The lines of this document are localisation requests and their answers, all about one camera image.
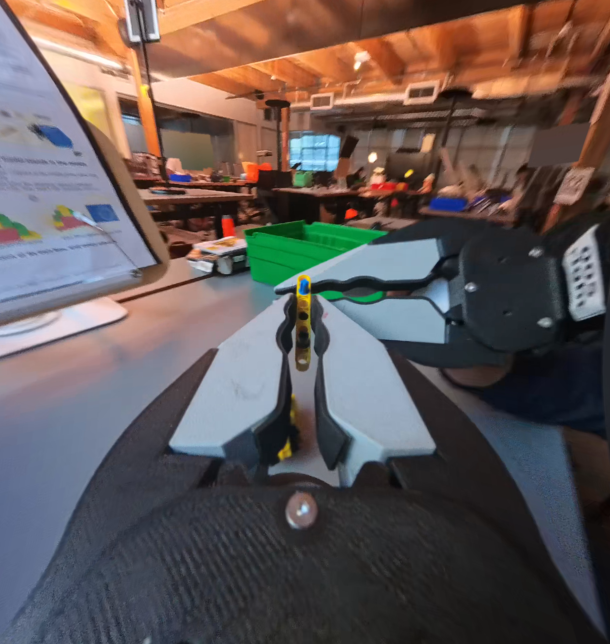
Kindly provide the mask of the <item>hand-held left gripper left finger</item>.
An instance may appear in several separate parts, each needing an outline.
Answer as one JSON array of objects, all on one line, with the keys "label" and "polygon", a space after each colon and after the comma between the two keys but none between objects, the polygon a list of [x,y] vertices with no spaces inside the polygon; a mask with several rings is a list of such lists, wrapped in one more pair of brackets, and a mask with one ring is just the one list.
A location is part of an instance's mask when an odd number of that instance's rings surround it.
[{"label": "hand-held left gripper left finger", "polygon": [[273,466],[289,425],[295,296],[282,296],[220,343],[169,447]]}]

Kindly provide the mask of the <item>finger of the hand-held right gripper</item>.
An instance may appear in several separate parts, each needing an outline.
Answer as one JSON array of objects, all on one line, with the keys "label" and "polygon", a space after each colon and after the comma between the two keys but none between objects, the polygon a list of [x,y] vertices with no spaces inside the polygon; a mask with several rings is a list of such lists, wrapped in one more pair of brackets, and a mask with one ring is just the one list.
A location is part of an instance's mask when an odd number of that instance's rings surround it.
[{"label": "finger of the hand-held right gripper", "polygon": [[296,293],[297,278],[307,275],[313,294],[369,288],[443,296],[448,294],[448,278],[440,276],[441,266],[456,255],[457,243],[446,239],[377,240],[297,272],[275,286],[275,294]]},{"label": "finger of the hand-held right gripper", "polygon": [[450,287],[438,279],[409,296],[386,296],[371,303],[343,298],[333,305],[365,331],[382,341],[446,343],[445,314]]}]

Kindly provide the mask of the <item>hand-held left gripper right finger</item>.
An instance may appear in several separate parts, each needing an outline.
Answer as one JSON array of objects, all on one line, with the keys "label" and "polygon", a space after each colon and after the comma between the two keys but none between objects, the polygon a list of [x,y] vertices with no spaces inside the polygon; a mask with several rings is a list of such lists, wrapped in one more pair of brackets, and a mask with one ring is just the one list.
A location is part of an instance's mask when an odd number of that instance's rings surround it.
[{"label": "hand-held left gripper right finger", "polygon": [[340,487],[365,464],[434,455],[436,443],[385,346],[333,304],[312,297],[317,443]]}]

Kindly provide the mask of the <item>yellow lego model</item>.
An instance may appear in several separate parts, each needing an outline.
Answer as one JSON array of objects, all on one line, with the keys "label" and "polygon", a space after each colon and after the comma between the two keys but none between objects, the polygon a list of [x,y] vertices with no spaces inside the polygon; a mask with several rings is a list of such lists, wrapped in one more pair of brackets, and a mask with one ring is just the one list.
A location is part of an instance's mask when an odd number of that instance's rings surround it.
[{"label": "yellow lego model", "polygon": [[278,451],[278,462],[291,459],[300,450],[300,411],[295,394],[291,394],[289,425],[284,446]]}]

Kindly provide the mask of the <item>yellow lego beam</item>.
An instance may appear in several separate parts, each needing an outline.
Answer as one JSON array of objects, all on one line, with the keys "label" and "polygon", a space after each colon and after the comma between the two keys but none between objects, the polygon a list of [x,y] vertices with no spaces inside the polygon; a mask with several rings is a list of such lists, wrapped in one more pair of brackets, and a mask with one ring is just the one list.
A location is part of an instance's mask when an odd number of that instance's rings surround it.
[{"label": "yellow lego beam", "polygon": [[[308,278],[310,293],[306,297],[298,295],[298,284]],[[296,326],[295,326],[295,365],[299,372],[306,372],[311,362],[311,280],[301,274],[296,282]]]}]

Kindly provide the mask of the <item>green plastic bin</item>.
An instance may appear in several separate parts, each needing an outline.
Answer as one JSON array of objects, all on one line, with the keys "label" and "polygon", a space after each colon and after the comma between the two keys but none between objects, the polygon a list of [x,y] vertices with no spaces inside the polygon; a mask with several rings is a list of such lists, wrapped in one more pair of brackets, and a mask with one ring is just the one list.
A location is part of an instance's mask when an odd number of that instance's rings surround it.
[{"label": "green plastic bin", "polygon": [[314,266],[387,235],[331,223],[291,221],[244,231],[251,277],[277,286]]}]

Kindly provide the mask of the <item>person's right forearm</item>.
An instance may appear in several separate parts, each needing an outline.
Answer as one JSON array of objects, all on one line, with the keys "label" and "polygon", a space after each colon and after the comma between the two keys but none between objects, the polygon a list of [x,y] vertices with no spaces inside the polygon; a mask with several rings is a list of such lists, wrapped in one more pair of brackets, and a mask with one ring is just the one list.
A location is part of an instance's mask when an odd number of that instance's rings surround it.
[{"label": "person's right forearm", "polygon": [[606,439],[602,366],[599,343],[574,345],[542,356],[520,354],[493,384],[462,387],[517,418]]}]

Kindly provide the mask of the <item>lego set box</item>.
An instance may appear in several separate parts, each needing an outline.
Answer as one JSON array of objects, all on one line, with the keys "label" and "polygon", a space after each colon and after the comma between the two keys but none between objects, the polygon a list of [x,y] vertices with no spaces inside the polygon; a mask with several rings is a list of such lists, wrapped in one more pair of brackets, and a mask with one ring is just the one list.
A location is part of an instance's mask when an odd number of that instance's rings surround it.
[{"label": "lego set box", "polygon": [[213,250],[194,248],[185,257],[189,265],[204,275],[230,276],[249,268],[246,249]]}]

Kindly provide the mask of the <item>lego instruction booklet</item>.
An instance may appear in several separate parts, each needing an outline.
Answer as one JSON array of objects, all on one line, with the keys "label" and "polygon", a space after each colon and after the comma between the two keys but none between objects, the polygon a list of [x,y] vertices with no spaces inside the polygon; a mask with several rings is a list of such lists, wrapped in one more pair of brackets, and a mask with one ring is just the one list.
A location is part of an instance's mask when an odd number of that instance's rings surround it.
[{"label": "lego instruction booklet", "polygon": [[193,244],[192,247],[194,250],[200,251],[201,253],[224,256],[227,254],[245,254],[247,242],[245,239],[240,237],[228,236]]}]

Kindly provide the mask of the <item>person's right hand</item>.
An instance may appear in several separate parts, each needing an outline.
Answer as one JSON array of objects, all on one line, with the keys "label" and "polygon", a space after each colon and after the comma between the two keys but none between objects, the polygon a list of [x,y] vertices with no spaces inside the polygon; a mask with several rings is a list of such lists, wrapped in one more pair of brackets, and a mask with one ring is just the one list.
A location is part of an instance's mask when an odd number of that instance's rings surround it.
[{"label": "person's right hand", "polygon": [[441,375],[456,387],[486,389],[500,382],[512,369],[512,362],[500,366],[472,366],[468,368],[442,368]]}]

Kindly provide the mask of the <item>wooden table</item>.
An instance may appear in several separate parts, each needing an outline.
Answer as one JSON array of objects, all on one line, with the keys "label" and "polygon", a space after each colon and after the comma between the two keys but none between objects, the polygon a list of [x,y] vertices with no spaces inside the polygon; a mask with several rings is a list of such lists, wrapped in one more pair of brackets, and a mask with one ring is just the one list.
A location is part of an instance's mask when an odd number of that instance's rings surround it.
[{"label": "wooden table", "polygon": [[183,191],[182,194],[163,194],[161,189],[137,190],[155,222],[212,218],[218,238],[224,236],[222,219],[227,216],[237,223],[240,205],[253,201],[252,195],[240,193],[196,188]]},{"label": "wooden table", "polygon": [[371,212],[378,202],[385,203],[385,212],[390,213],[394,200],[400,204],[413,204],[418,207],[422,198],[429,197],[429,192],[420,190],[374,190],[333,189],[333,188],[297,188],[283,187],[271,189],[271,196],[276,202],[277,217],[281,223],[288,221],[305,221],[312,224],[318,221],[327,223],[345,222],[345,213],[355,206],[359,212]]}]

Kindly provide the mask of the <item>paper notice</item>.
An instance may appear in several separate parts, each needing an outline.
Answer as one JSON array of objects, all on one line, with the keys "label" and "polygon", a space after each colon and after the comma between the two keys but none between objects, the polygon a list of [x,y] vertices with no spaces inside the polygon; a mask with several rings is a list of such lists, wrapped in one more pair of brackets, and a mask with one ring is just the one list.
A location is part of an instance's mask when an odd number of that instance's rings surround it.
[{"label": "paper notice", "polygon": [[572,167],[564,175],[562,183],[554,197],[553,203],[570,206],[578,202],[595,173],[593,167]]}]

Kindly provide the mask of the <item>window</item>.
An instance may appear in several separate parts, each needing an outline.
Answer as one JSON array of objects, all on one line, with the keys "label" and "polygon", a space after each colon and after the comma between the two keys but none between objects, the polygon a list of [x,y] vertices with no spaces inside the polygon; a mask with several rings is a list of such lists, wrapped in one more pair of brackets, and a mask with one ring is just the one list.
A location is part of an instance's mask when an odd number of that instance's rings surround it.
[{"label": "window", "polygon": [[290,165],[303,171],[333,172],[340,157],[341,138],[337,135],[312,131],[290,133]]}]

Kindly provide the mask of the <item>black floor lamp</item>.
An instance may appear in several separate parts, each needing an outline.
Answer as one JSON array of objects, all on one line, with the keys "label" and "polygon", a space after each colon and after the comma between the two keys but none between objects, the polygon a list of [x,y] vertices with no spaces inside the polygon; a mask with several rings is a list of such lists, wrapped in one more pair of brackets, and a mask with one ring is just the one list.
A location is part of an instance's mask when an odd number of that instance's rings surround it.
[{"label": "black floor lamp", "polygon": [[277,123],[277,169],[289,171],[289,121],[291,104],[285,99],[266,99],[266,109],[272,110]]}]

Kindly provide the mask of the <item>instruction sign stand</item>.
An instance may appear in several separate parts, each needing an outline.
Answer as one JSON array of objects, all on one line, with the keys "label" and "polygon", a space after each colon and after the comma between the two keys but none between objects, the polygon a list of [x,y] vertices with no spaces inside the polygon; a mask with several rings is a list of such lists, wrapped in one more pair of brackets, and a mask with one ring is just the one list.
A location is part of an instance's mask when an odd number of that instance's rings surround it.
[{"label": "instruction sign stand", "polygon": [[0,359],[113,325],[170,256],[113,143],[0,1]]}]

